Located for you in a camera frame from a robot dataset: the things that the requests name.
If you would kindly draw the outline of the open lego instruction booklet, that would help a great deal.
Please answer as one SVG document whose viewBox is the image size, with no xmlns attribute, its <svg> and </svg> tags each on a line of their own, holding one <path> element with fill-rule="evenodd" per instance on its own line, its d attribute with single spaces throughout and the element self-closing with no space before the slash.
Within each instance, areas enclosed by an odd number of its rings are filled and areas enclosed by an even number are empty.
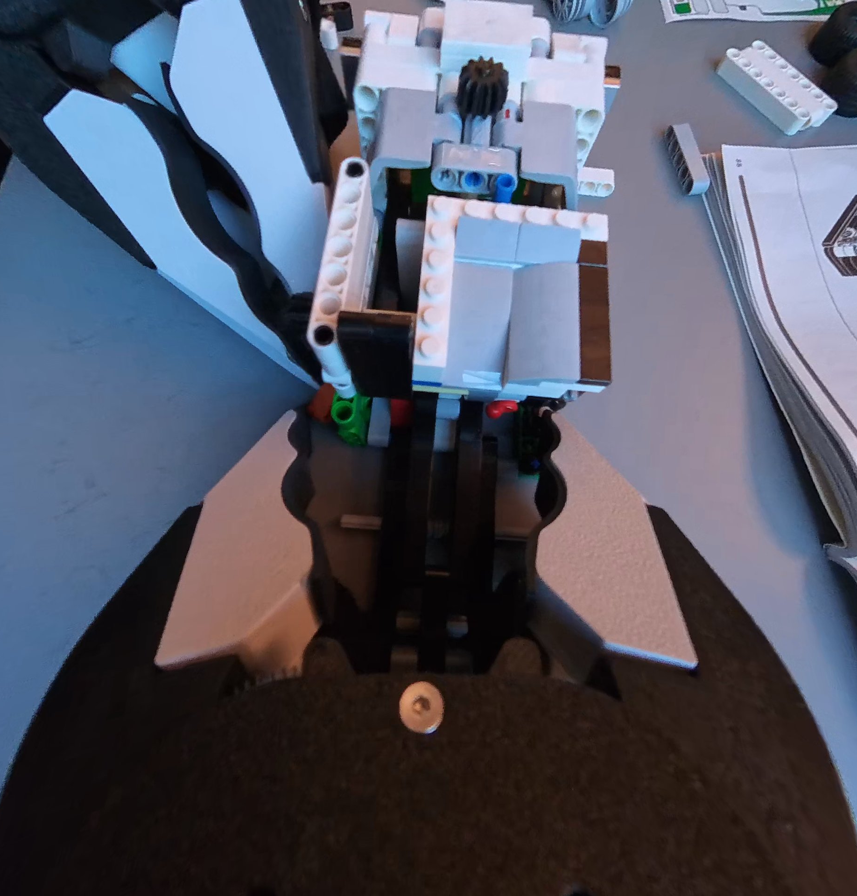
<svg viewBox="0 0 857 896">
<path fill-rule="evenodd" d="M 857 144 L 723 146 L 703 203 L 773 395 L 857 580 Z"/>
</svg>

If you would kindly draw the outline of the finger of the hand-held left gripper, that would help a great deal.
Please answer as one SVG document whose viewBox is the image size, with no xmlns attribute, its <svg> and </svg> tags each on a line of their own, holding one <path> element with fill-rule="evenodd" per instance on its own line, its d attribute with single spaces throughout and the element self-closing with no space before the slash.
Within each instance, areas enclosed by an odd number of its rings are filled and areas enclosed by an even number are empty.
<svg viewBox="0 0 857 896">
<path fill-rule="evenodd" d="M 223 228 L 255 256 L 270 283 L 316 284 L 328 186 L 292 161 L 290 133 L 238 1 L 199 1 L 121 40 L 113 65 L 176 118 L 201 166 Z"/>
<path fill-rule="evenodd" d="M 300 367 L 274 330 L 287 293 L 223 228 L 175 117 L 131 96 L 118 102 L 72 89 L 44 122 L 165 280 L 302 382 L 316 384 L 314 364 Z"/>
</svg>

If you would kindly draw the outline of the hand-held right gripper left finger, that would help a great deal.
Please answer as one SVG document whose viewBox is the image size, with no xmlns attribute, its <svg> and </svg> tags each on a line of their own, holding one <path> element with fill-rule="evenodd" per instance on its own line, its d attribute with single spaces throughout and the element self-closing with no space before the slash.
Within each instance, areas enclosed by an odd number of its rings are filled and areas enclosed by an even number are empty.
<svg viewBox="0 0 857 896">
<path fill-rule="evenodd" d="M 257 681 L 301 675 L 339 590 L 309 512 L 310 436 L 305 412 L 286 412 L 204 499 L 159 668 L 234 656 Z"/>
</svg>

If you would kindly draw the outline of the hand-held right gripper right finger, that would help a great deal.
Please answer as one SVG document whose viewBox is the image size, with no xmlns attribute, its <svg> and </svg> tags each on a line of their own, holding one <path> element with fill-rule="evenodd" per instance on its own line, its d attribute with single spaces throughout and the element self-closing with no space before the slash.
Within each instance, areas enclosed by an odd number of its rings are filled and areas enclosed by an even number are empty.
<svg viewBox="0 0 857 896">
<path fill-rule="evenodd" d="M 698 659 L 645 500 L 569 420 L 540 417 L 541 521 L 526 548 L 527 624 L 570 678 L 609 655 Z"/>
</svg>

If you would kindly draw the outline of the grey short lego beam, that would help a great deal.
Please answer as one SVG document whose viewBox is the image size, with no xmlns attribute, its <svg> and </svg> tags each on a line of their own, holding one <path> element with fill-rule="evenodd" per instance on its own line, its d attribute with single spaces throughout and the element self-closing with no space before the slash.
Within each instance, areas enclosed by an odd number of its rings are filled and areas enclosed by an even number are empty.
<svg viewBox="0 0 857 896">
<path fill-rule="evenodd" d="M 670 125 L 665 131 L 664 140 L 681 191 L 687 196 L 704 195 L 710 179 L 691 127 L 685 123 Z"/>
</svg>

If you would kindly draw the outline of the black lego tyre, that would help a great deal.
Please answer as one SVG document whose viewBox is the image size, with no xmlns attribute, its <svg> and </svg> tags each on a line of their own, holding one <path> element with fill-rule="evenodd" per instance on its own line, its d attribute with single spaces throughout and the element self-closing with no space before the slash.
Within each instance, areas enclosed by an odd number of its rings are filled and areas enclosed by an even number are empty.
<svg viewBox="0 0 857 896">
<path fill-rule="evenodd" d="M 836 115 L 840 118 L 857 118 L 857 66 L 838 63 L 828 70 L 822 81 L 822 90 L 836 103 Z"/>
<path fill-rule="evenodd" d="M 857 49 L 857 1 L 837 6 L 808 42 L 811 57 L 827 68 Z"/>
</svg>

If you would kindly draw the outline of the white long lego brick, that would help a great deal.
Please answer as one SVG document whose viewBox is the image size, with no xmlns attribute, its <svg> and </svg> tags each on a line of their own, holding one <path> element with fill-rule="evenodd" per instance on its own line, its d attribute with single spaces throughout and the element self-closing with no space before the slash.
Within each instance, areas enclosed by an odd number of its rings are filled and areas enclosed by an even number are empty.
<svg viewBox="0 0 857 896">
<path fill-rule="evenodd" d="M 745 49 L 728 49 L 716 73 L 786 135 L 819 127 L 838 109 L 833 98 L 760 39 Z"/>
</svg>

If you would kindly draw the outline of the lego sticker sheet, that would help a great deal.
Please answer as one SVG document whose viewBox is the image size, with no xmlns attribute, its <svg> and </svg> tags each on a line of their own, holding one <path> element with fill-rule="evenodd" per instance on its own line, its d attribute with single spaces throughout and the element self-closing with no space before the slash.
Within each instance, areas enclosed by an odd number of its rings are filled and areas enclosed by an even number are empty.
<svg viewBox="0 0 857 896">
<path fill-rule="evenodd" d="M 678 21 L 824 21 L 843 1 L 661 1 L 668 23 Z"/>
</svg>

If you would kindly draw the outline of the partly built lego truck model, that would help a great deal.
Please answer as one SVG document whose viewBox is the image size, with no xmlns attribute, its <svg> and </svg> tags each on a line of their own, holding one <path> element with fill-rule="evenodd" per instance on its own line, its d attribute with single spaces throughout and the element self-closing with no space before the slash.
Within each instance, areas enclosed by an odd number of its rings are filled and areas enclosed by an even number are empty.
<svg viewBox="0 0 857 896">
<path fill-rule="evenodd" d="M 524 573 L 493 582 L 499 437 L 537 476 L 550 417 L 611 381 L 606 216 L 581 197 L 621 83 L 602 36 L 529 4 L 367 10 L 345 160 L 304 350 L 339 435 L 386 448 L 367 609 L 324 633 L 358 672 L 483 672 L 522 634 Z"/>
</svg>

